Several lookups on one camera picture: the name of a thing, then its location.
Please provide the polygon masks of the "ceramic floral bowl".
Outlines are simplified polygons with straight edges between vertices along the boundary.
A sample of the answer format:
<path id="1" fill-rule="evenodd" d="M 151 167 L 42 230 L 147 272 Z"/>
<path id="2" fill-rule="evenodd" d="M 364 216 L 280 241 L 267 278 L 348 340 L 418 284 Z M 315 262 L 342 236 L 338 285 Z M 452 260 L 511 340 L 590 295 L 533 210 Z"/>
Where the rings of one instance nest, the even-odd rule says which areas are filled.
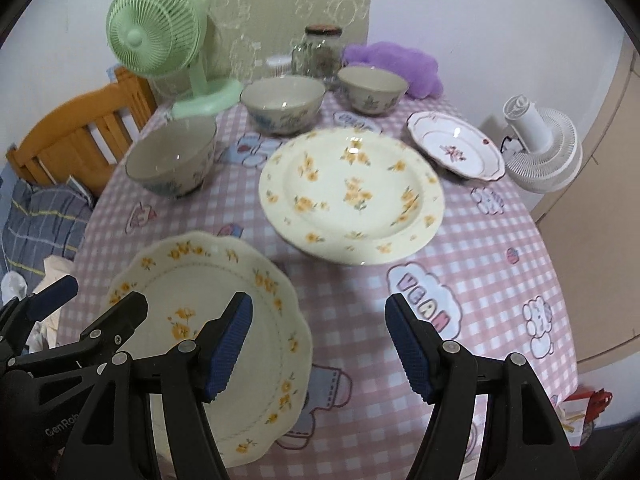
<path id="1" fill-rule="evenodd" d="M 337 73 L 349 105 L 370 116 L 384 115 L 395 108 L 409 84 L 401 76 L 370 66 L 345 66 Z"/>
<path id="2" fill-rule="evenodd" d="M 285 75 L 251 82 L 241 92 L 240 102 L 260 132 L 288 136 L 317 121 L 325 95 L 320 80 Z"/>
<path id="3" fill-rule="evenodd" d="M 127 177 L 163 197 L 182 197 L 203 182 L 214 164 L 217 124 L 214 116 L 170 120 L 131 149 Z"/>

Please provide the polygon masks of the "large yellow floral plate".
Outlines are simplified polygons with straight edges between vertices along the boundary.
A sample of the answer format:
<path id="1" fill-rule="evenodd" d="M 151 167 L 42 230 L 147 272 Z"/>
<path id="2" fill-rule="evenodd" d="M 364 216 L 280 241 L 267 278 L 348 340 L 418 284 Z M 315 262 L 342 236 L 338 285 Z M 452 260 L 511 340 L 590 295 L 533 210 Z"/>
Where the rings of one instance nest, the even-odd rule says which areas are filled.
<path id="1" fill-rule="evenodd" d="M 258 195 L 288 244 L 348 266 L 415 254 L 445 215 L 439 178 L 416 150 L 355 128 L 317 129 L 283 144 L 262 168 Z"/>

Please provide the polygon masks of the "white red-rimmed plate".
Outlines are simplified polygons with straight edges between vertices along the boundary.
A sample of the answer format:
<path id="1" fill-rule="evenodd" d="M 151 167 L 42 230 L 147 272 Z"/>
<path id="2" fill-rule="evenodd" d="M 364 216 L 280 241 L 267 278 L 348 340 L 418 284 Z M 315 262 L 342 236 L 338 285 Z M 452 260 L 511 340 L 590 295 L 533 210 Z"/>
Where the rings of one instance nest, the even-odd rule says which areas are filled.
<path id="1" fill-rule="evenodd" d="M 460 178 L 495 182 L 506 175 L 506 164 L 496 144 L 460 118 L 441 112 L 416 112 L 407 119 L 407 129 L 425 155 Z"/>

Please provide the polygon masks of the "white plastic bag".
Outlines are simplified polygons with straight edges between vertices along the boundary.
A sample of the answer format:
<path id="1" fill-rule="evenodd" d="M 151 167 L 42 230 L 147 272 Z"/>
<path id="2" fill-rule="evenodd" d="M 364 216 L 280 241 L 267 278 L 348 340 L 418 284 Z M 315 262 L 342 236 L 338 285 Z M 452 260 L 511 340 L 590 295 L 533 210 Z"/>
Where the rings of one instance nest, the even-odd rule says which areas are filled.
<path id="1" fill-rule="evenodd" d="M 10 271 L 1 279 L 2 304 L 8 304 L 14 298 L 22 300 L 27 296 L 28 285 L 21 274 Z"/>

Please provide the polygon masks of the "peach cloth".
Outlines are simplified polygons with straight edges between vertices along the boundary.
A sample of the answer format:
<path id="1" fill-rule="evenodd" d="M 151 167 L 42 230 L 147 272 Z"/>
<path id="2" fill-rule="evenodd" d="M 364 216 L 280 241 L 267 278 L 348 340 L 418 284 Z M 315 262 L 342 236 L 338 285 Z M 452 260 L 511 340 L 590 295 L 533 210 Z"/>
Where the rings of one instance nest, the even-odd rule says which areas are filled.
<path id="1" fill-rule="evenodd" d="M 56 281 L 65 275 L 74 274 L 74 263 L 66 258 L 50 255 L 43 260 L 44 276 L 48 280 Z"/>

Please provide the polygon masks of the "red packaging bag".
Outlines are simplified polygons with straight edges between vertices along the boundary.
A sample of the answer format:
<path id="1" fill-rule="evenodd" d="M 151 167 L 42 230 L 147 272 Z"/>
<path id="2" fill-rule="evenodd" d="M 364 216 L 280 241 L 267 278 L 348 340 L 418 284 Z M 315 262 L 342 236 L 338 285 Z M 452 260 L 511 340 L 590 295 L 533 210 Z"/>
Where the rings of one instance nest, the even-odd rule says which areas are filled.
<path id="1" fill-rule="evenodd" d="M 555 411 L 568 444 L 573 450 L 578 450 L 588 440 L 594 422 L 608 408 L 612 400 L 612 393 L 604 389 L 578 389 L 558 404 Z"/>

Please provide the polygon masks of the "grey plaid pillow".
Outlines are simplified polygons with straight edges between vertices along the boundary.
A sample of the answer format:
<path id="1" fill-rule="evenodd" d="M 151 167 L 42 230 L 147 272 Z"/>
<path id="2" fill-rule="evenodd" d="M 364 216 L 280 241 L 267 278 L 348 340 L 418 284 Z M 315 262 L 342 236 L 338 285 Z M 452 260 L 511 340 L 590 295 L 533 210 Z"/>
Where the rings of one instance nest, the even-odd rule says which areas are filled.
<path id="1" fill-rule="evenodd" d="M 93 213 L 94 198 L 73 181 L 43 188 L 15 183 L 1 217 L 1 269 L 20 274 L 33 289 L 44 278 L 44 259 L 74 260 Z"/>

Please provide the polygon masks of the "wooden bed headboard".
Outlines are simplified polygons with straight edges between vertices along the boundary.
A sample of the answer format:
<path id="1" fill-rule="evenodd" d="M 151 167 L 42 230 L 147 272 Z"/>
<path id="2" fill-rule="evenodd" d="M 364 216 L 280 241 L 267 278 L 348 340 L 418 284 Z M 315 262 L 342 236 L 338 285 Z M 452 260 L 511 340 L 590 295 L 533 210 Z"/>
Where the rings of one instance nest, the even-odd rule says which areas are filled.
<path id="1" fill-rule="evenodd" d="M 115 77 L 52 110 L 20 146 L 6 151 L 17 177 L 40 186 L 73 177 L 101 195 L 132 143 L 122 113 L 142 129 L 157 109 L 149 81 L 123 67 L 116 68 Z"/>

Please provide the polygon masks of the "white floor fan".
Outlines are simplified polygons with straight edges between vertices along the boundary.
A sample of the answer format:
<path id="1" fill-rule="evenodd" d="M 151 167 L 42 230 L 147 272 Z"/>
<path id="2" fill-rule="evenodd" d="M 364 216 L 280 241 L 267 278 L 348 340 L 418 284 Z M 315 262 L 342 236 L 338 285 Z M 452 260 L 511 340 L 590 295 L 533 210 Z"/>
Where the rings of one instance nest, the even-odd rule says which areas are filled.
<path id="1" fill-rule="evenodd" d="M 506 148 L 506 172 L 523 190 L 558 192 L 573 182 L 582 168 L 582 141 L 567 114 L 536 104 L 524 94 L 503 105 L 503 118 L 514 135 Z"/>

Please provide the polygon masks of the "green desk fan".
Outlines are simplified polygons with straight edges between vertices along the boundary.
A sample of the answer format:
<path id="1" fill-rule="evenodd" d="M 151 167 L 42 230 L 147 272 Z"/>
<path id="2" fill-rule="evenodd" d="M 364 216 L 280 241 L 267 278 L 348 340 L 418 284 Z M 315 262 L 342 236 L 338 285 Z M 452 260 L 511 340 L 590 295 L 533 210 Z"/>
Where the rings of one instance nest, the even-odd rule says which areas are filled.
<path id="1" fill-rule="evenodd" d="M 117 61 L 130 72 L 148 79 L 186 72 L 190 91 L 175 99 L 171 118 L 215 116 L 240 102 L 238 80 L 206 75 L 206 0 L 113 0 L 105 28 Z"/>

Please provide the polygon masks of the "cotton swab container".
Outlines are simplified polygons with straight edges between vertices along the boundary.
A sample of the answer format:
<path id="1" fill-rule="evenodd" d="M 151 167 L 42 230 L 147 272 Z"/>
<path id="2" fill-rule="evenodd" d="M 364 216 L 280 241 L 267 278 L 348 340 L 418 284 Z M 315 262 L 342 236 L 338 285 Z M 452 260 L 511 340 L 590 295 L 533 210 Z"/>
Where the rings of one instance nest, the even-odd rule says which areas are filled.
<path id="1" fill-rule="evenodd" d="M 277 54 L 265 59 L 269 77 L 282 77 L 292 73 L 292 58 L 289 54 Z"/>

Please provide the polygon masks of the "green patterned cardboard panel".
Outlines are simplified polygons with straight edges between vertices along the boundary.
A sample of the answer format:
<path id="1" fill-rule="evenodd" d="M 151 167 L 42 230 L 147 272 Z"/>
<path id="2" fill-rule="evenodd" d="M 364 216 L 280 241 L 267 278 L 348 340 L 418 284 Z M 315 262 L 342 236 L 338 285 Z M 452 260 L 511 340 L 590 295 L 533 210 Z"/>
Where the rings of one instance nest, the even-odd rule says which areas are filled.
<path id="1" fill-rule="evenodd" d="M 203 66 L 209 80 L 270 74 L 266 59 L 289 54 L 309 25 L 334 25 L 343 44 L 368 40 L 371 0 L 205 0 Z"/>

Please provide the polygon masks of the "glass jar with lid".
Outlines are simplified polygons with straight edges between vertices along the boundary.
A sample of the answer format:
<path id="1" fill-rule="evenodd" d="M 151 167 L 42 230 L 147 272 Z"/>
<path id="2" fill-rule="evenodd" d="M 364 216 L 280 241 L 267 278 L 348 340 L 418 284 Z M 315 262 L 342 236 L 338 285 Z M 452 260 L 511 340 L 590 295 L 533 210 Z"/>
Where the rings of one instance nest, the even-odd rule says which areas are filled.
<path id="1" fill-rule="evenodd" d="M 302 41 L 292 50 L 293 74 L 329 84 L 342 67 L 342 33 L 335 25 L 306 26 Z"/>

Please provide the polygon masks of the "purple plush toy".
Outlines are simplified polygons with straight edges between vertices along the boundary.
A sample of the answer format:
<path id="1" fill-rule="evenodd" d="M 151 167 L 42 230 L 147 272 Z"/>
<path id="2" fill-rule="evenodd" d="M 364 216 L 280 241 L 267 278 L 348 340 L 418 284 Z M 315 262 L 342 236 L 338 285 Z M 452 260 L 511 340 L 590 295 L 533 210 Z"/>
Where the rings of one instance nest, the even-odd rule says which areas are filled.
<path id="1" fill-rule="evenodd" d="M 408 95 L 413 99 L 439 99 L 444 93 L 436 58 L 419 49 L 388 41 L 348 44 L 343 50 L 343 62 L 372 66 L 401 76 L 408 82 Z"/>

